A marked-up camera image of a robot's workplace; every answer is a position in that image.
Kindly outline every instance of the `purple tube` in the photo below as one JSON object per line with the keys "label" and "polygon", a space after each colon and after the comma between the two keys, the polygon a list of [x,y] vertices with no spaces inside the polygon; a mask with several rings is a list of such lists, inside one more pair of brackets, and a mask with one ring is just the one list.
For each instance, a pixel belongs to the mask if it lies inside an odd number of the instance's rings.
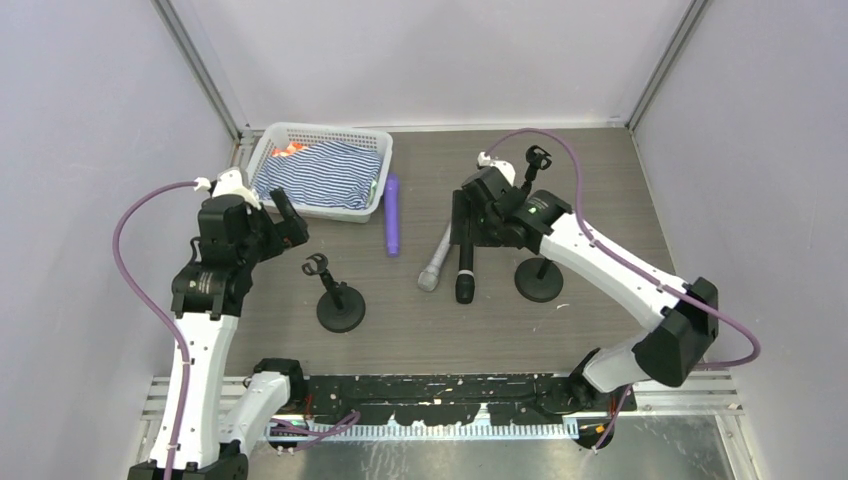
{"label": "purple tube", "polygon": [[400,255],[400,221],[398,219],[398,191],[400,180],[392,172],[386,177],[386,190],[383,192],[383,207],[386,210],[386,250],[390,257]]}

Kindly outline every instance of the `striped cloth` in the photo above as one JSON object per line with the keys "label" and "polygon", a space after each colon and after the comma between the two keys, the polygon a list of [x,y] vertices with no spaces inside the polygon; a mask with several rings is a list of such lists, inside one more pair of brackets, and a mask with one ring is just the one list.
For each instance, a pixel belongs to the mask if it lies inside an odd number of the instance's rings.
{"label": "striped cloth", "polygon": [[382,166],[377,152],[342,142],[317,143],[287,157],[268,157],[253,181],[259,198],[283,187],[292,203],[364,210]]}

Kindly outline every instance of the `black round base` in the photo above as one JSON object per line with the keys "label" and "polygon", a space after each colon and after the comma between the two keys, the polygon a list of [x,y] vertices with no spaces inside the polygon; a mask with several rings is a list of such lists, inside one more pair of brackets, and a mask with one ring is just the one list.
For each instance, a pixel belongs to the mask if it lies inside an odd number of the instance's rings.
{"label": "black round base", "polygon": [[550,302],[562,291],[562,272],[556,265],[549,265],[545,275],[538,278],[539,269],[544,263],[544,258],[531,258],[521,262],[515,270],[515,288],[527,300]]}
{"label": "black round base", "polygon": [[365,299],[355,288],[344,283],[339,285],[344,308],[339,310],[333,303],[333,297],[325,293],[318,300],[318,321],[321,326],[333,333],[345,333],[353,330],[365,318]]}

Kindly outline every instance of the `purple cable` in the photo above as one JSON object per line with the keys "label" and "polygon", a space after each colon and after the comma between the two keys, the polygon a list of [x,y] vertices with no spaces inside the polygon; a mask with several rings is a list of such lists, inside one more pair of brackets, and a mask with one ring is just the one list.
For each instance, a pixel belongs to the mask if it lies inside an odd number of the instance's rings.
{"label": "purple cable", "polygon": [[186,397],[188,396],[188,382],[189,382],[189,354],[188,354],[188,345],[186,344],[185,338],[183,334],[180,332],[180,329],[177,328],[177,325],[171,320],[165,312],[159,308],[156,303],[144,293],[144,290],[136,283],[135,279],[130,275],[130,272],[127,270],[127,266],[124,264],[124,259],[121,257],[121,232],[124,230],[124,225],[126,225],[127,220],[130,219],[133,213],[138,210],[142,205],[150,201],[150,199],[161,195],[165,192],[176,190],[178,188],[184,187],[194,187],[197,185],[197,182],[177,182],[172,183],[170,185],[165,185],[164,187],[157,188],[156,190],[148,193],[147,195],[141,197],[137,202],[132,204],[132,206],[124,213],[120,220],[118,220],[118,225],[115,227],[115,233],[112,234],[112,256],[115,257],[115,265],[118,266],[118,271],[121,272],[121,277],[124,278],[124,281],[127,282],[127,285],[130,286],[130,289],[133,293],[136,294],[138,298],[144,302],[147,307],[159,317],[159,320],[162,320],[162,323],[168,327],[168,330],[171,331],[171,334],[174,336],[174,339],[177,341],[177,345],[180,347],[180,356],[182,357],[183,362],[183,378],[182,383],[180,384],[180,396],[177,401],[177,411],[174,414],[174,424],[171,429],[171,439],[168,441],[168,459],[165,462],[165,474],[162,477],[163,480],[171,480],[171,473],[174,469],[174,455],[176,452],[176,445],[179,440],[180,435],[180,426],[183,423],[183,413],[185,412],[185,404]]}
{"label": "purple cable", "polygon": [[298,435],[303,435],[307,437],[316,437],[313,440],[310,440],[306,443],[298,445],[291,449],[291,452],[300,452],[306,450],[307,448],[314,447],[321,440],[332,437],[333,435],[340,435],[348,430],[350,430],[354,425],[359,422],[359,419],[362,417],[362,414],[359,412],[351,412],[343,419],[339,420],[339,423],[333,425],[332,428],[327,430],[326,432],[313,432],[311,430],[306,430],[300,427],[294,426],[291,422],[286,420],[277,420],[271,419],[272,422],[277,425],[281,425],[284,428],[272,428],[272,431],[276,432],[286,432],[286,433],[296,433]]}
{"label": "purple cable", "polygon": [[[751,354],[746,356],[746,357],[742,357],[742,358],[739,358],[739,359],[736,359],[736,360],[723,361],[723,362],[703,363],[703,364],[698,365],[696,368],[701,369],[701,370],[708,370],[708,369],[711,369],[711,368],[736,367],[736,366],[739,366],[739,365],[745,365],[746,363],[751,363],[757,357],[760,356],[760,351],[761,351],[760,341],[757,340],[757,337],[755,337],[754,334],[750,330],[748,330],[744,325],[737,322],[736,320],[734,320],[730,316],[728,316],[728,315],[726,315],[722,312],[719,312],[715,308],[713,308],[713,307],[711,307],[711,306],[709,306],[709,305],[707,305],[707,304],[705,304],[705,303],[703,303],[703,302],[701,302],[701,301],[699,301],[695,298],[692,298],[692,297],[690,297],[689,295],[686,295],[683,292],[679,292],[676,289],[674,289],[674,288],[672,288],[668,285],[663,285],[662,282],[659,281],[659,279],[655,278],[650,273],[642,270],[641,268],[637,267],[636,265],[634,265],[631,262],[627,261],[626,259],[622,258],[620,255],[616,254],[615,252],[610,250],[608,247],[606,247],[603,243],[601,243],[600,241],[595,239],[594,235],[592,235],[592,232],[590,232],[589,228],[586,226],[586,223],[585,223],[584,217],[583,217],[583,172],[582,172],[582,169],[581,169],[581,166],[580,166],[580,159],[577,157],[577,152],[575,152],[574,149],[571,148],[571,145],[569,145],[565,140],[563,140],[562,138],[560,138],[558,135],[554,134],[553,132],[549,132],[547,130],[541,130],[541,129],[538,129],[538,128],[522,128],[522,129],[519,129],[519,130],[515,130],[514,132],[510,132],[510,133],[504,135],[503,137],[501,137],[497,142],[495,142],[491,147],[489,147],[488,150],[486,150],[486,155],[491,156],[492,152],[495,150],[495,148],[498,147],[498,145],[503,143],[508,138],[512,138],[512,137],[514,137],[516,135],[520,135],[522,133],[537,133],[539,135],[544,135],[544,136],[554,140],[558,144],[560,144],[560,146],[562,146],[562,148],[564,148],[565,151],[568,153],[568,156],[571,157],[571,163],[574,165],[574,173],[575,173],[575,176],[577,177],[577,187],[576,187],[576,192],[574,194],[574,197],[575,197],[574,215],[577,219],[578,227],[580,227],[580,230],[583,232],[583,235],[586,236],[586,239],[589,240],[589,243],[592,246],[597,247],[602,252],[604,252],[607,256],[609,256],[610,258],[612,258],[616,262],[620,263],[622,266],[624,266],[628,270],[630,270],[633,273],[635,273],[636,275],[639,275],[640,277],[644,278],[646,281],[648,281],[648,283],[652,284],[654,287],[656,287],[658,289],[662,289],[664,292],[669,293],[670,295],[676,297],[678,300],[682,300],[682,301],[694,306],[695,308],[698,308],[701,311],[704,311],[704,312],[706,312],[710,315],[713,315],[714,317],[718,318],[722,322],[730,325],[736,331],[738,331],[739,333],[744,335],[745,338],[748,339],[748,341],[751,342],[752,351],[751,351]],[[604,441],[604,439],[606,438],[607,433],[610,430],[612,430],[612,426],[615,425],[615,421],[618,418],[619,412],[621,412],[621,407],[622,407],[622,405],[624,405],[625,397],[627,395],[627,392],[629,392],[629,391],[630,391],[630,386],[628,386],[627,390],[625,391],[625,395],[622,396],[621,401],[618,404],[618,408],[616,408],[616,411],[613,413],[612,419],[610,420],[609,428],[601,436],[601,439],[595,444],[596,450],[597,450],[597,447],[599,447],[601,445],[601,443]]]}

